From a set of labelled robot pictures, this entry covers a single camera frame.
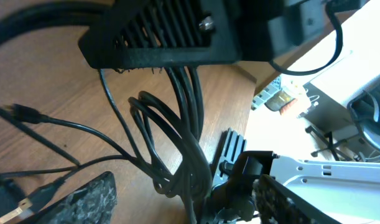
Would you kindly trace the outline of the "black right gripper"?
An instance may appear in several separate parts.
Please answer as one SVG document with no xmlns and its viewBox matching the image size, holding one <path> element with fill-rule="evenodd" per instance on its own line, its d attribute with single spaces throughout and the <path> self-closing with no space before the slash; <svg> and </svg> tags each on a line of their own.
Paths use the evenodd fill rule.
<svg viewBox="0 0 380 224">
<path fill-rule="evenodd" d="M 322 34 L 328 13 L 361 9 L 360 0 L 241 0 L 236 32 L 243 61 L 268 62 Z"/>
</svg>

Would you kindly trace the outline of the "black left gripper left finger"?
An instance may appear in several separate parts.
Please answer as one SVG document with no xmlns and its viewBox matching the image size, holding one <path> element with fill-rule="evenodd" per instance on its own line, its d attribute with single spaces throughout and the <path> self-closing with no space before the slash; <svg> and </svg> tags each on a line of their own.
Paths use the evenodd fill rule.
<svg viewBox="0 0 380 224">
<path fill-rule="evenodd" d="M 110 224 L 116 204 L 115 178 L 106 171 L 22 223 Z"/>
</svg>

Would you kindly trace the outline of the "black office chair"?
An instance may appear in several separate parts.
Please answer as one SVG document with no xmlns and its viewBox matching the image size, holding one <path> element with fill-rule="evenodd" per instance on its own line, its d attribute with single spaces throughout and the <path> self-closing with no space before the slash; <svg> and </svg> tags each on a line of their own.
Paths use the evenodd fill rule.
<svg viewBox="0 0 380 224">
<path fill-rule="evenodd" d="M 315 85 L 306 84 L 318 105 L 305 114 L 306 133 L 324 144 L 313 151 L 332 153 L 334 160 L 380 162 L 380 74 L 339 103 Z"/>
</svg>

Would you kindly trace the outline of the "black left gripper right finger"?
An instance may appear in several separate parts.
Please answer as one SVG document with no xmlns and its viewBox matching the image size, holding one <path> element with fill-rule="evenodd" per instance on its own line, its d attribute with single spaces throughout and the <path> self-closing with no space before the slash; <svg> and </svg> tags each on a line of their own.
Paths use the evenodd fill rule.
<svg viewBox="0 0 380 224">
<path fill-rule="evenodd" d="M 339 224 L 269 175 L 263 174 L 254 190 L 261 223 Z"/>
</svg>

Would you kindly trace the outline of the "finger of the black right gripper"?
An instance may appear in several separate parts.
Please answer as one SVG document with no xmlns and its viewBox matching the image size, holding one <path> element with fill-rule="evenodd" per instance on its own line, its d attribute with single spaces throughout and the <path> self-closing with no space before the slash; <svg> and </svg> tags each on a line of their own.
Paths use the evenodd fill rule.
<svg viewBox="0 0 380 224">
<path fill-rule="evenodd" d="M 220 0 L 116 1 L 78 46 L 92 68 L 228 64 L 239 45 Z"/>
</svg>

